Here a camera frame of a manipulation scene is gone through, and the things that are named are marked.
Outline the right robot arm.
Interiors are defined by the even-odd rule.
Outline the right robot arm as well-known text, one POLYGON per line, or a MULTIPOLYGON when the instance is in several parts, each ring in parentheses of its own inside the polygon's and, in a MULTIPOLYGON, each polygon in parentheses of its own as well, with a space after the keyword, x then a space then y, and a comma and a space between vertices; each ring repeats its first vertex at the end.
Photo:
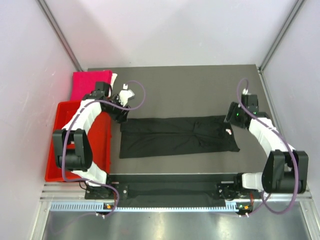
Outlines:
POLYGON ((307 188, 309 157, 284 143, 268 114, 259 111, 256 94, 241 94, 241 103, 232 102, 225 123, 247 129, 262 146, 267 160, 263 172, 239 173, 233 192, 245 198, 252 190, 267 193, 290 194, 297 185, 297 193, 307 188))

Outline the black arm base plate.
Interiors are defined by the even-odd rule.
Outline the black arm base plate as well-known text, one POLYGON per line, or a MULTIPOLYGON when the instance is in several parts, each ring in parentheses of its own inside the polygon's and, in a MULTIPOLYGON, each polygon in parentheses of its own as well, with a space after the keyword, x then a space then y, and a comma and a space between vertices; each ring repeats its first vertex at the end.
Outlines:
POLYGON ((222 207, 226 201, 251 203, 256 190, 241 189, 235 173, 111 174, 119 207, 222 207))

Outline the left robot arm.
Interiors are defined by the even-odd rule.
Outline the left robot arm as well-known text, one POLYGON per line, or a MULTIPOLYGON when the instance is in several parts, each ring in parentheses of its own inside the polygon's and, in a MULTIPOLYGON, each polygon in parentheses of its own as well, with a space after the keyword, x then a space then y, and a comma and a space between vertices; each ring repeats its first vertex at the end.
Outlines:
POLYGON ((107 113, 115 122, 121 124, 127 120, 128 101, 135 96, 134 92, 124 84, 122 90, 113 95, 112 85, 98 81, 94 90, 84 95, 80 106, 71 120, 52 134, 55 164, 64 171, 78 175, 82 181, 96 187, 102 198, 109 198, 114 191, 107 182, 108 174, 94 162, 88 134, 101 113, 107 113))

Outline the black t-shirt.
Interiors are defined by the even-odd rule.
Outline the black t-shirt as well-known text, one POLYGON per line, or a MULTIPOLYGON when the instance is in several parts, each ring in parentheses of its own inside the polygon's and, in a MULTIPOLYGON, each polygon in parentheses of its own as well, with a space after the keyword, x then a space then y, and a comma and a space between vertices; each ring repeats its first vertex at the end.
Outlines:
POLYGON ((223 115, 130 118, 120 132, 121 159, 240 151, 223 115))

